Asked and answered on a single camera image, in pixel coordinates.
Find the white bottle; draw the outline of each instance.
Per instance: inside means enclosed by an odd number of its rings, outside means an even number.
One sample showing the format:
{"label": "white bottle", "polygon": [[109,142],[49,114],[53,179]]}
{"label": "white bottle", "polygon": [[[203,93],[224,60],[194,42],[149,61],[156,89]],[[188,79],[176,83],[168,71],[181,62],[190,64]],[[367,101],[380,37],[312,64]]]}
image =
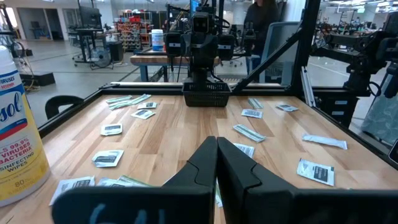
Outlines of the white bottle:
{"label": "white bottle", "polygon": [[0,46],[0,207],[37,190],[50,175],[24,85]]}

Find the white packet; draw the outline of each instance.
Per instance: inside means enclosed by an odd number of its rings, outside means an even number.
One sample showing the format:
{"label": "white packet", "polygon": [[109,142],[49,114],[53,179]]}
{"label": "white packet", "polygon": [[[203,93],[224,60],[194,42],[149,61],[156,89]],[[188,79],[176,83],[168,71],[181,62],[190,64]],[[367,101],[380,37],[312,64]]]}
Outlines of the white packet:
{"label": "white packet", "polygon": [[122,108],[122,107],[125,107],[125,106],[131,106],[133,104],[134,103],[132,102],[132,100],[127,100],[127,101],[112,103],[112,104],[110,104],[108,106],[109,106],[109,108],[111,110],[115,110],[115,109]]}
{"label": "white packet", "polygon": [[109,124],[109,125],[104,125],[101,128],[101,135],[103,136],[109,136],[109,135],[114,135],[114,134],[120,134],[123,131],[123,125],[122,124]]}
{"label": "white packet", "polygon": [[58,187],[55,190],[49,205],[52,206],[54,204],[55,199],[57,199],[61,194],[63,194],[67,190],[74,189],[77,187],[88,187],[88,186],[92,187],[94,185],[95,185],[94,176],[69,179],[69,180],[60,180],[60,183],[58,184]]}
{"label": "white packet", "polygon": [[142,96],[135,98],[131,101],[132,104],[137,104],[140,103],[146,99],[148,99],[149,97],[151,97],[152,95],[148,95],[148,94],[143,94]]}
{"label": "white packet", "polygon": [[297,174],[319,183],[335,185],[335,168],[300,159]]}
{"label": "white packet", "polygon": [[117,98],[112,98],[112,99],[108,99],[106,100],[106,102],[108,104],[110,103],[117,103],[117,102],[122,102],[122,101],[126,101],[126,100],[131,100],[132,96],[121,96],[121,97],[117,97]]}
{"label": "white packet", "polygon": [[253,158],[254,154],[254,147],[252,146],[247,146],[244,144],[239,144],[239,143],[234,143],[234,145],[240,149],[242,152],[244,152],[246,155],[248,155],[250,158]]}
{"label": "white packet", "polygon": [[287,111],[287,112],[292,112],[292,111],[298,110],[296,107],[290,106],[290,105],[278,105],[276,107],[278,107],[279,109],[282,109],[284,111]]}
{"label": "white packet", "polygon": [[141,103],[138,105],[137,109],[148,109],[148,108],[156,108],[157,103],[150,102],[150,103]]}
{"label": "white packet", "polygon": [[218,179],[216,179],[216,204],[219,208],[223,206],[223,201],[221,200],[220,188],[218,187]]}
{"label": "white packet", "polygon": [[237,124],[233,128],[235,129],[235,131],[243,134],[244,136],[248,137],[249,139],[252,139],[255,142],[261,142],[266,138],[265,136],[262,136],[261,134],[250,130],[243,124]]}
{"label": "white packet", "polygon": [[263,109],[264,107],[261,105],[261,103],[255,99],[255,98],[249,98],[249,104],[254,108],[254,109]]}
{"label": "white packet", "polygon": [[133,113],[131,116],[133,116],[135,118],[140,118],[140,119],[147,119],[154,114],[156,114],[156,113],[152,112],[150,110],[138,110],[135,113]]}
{"label": "white packet", "polygon": [[242,116],[249,116],[249,117],[253,117],[253,118],[262,118],[262,112],[252,110],[252,109],[244,109],[242,111]]}
{"label": "white packet", "polygon": [[348,149],[346,141],[337,140],[337,139],[333,139],[333,138],[326,138],[326,137],[314,136],[314,135],[310,135],[310,134],[303,134],[303,140],[317,142],[320,144],[327,144],[329,146],[336,146],[336,147],[340,147],[345,150]]}
{"label": "white packet", "polygon": [[123,150],[100,151],[92,160],[96,167],[116,167],[123,152]]}
{"label": "white packet", "polygon": [[113,180],[109,178],[102,178],[99,180],[97,187],[133,187],[134,184],[123,182],[120,180]]}
{"label": "white packet", "polygon": [[133,179],[131,177],[128,177],[126,175],[121,175],[118,179],[118,181],[123,181],[127,182],[129,184],[132,184],[134,187],[151,187],[149,184],[145,184],[139,180]]}

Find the workbench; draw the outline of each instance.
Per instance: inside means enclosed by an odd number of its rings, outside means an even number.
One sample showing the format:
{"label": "workbench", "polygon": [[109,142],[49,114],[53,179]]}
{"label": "workbench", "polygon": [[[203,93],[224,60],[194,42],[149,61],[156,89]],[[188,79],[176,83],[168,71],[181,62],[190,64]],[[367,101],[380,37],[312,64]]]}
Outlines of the workbench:
{"label": "workbench", "polygon": [[[150,50],[146,52],[148,54],[151,53],[159,53]],[[167,77],[167,67],[170,66],[170,59],[166,55],[133,55],[130,57],[130,62],[139,67],[141,74],[141,81],[148,82],[148,66],[162,66],[164,73],[164,82],[168,82],[169,79]],[[173,58],[173,67],[174,71],[178,70],[179,66],[187,67],[189,66],[189,58],[186,57],[174,57]],[[214,66],[220,64],[220,59],[217,57],[214,59]]]}
{"label": "workbench", "polygon": [[[109,93],[108,87],[102,91]],[[241,116],[242,109],[251,108],[247,96],[230,96],[225,108],[190,108],[181,95],[152,95],[146,102],[156,102],[158,107],[147,120],[130,116],[137,105],[111,111],[105,101],[118,96],[91,95],[84,106],[67,109],[40,128],[51,175],[30,196],[0,208],[0,223],[52,223],[49,202],[62,179],[94,175],[98,183],[103,177],[127,175],[161,186],[184,166],[207,136],[224,136],[231,142],[254,146],[256,162],[298,188],[398,189],[398,171],[294,96],[256,96],[264,105],[259,109],[264,112],[263,118],[257,119]],[[282,111],[276,108],[281,103],[299,110]],[[114,123],[123,124],[122,134],[100,135],[102,125]],[[235,124],[243,124],[267,139],[256,143],[234,131]],[[302,141],[305,133],[345,140],[348,150]],[[118,166],[96,168],[91,158],[98,151],[110,149],[124,150]],[[335,186],[297,175],[300,158],[333,166]],[[215,223],[225,223],[223,209],[217,206]]]}

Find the ceiling light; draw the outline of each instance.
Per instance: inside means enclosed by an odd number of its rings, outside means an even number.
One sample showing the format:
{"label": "ceiling light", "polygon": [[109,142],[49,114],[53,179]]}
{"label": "ceiling light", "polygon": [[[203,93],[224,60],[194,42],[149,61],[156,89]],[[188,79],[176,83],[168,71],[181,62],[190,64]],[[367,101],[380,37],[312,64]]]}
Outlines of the ceiling light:
{"label": "ceiling light", "polygon": [[381,6],[389,6],[389,5],[390,5],[389,2],[381,2],[381,3],[377,4],[378,7],[381,7]]}
{"label": "ceiling light", "polygon": [[384,0],[374,1],[374,2],[367,2],[366,4],[373,4],[373,3],[379,3],[379,2],[384,2]]}

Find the computer monitor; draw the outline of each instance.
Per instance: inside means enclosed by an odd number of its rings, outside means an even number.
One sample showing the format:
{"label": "computer monitor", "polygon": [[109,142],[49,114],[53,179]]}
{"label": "computer monitor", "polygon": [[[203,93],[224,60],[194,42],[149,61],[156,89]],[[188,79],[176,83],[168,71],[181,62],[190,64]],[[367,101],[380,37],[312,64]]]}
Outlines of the computer monitor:
{"label": "computer monitor", "polygon": [[40,28],[40,24],[39,24],[39,22],[37,22],[37,21],[31,21],[30,24],[31,24],[31,26],[32,26],[33,29],[38,29],[38,28]]}
{"label": "computer monitor", "polygon": [[81,23],[84,28],[102,29],[100,10],[80,6]]}

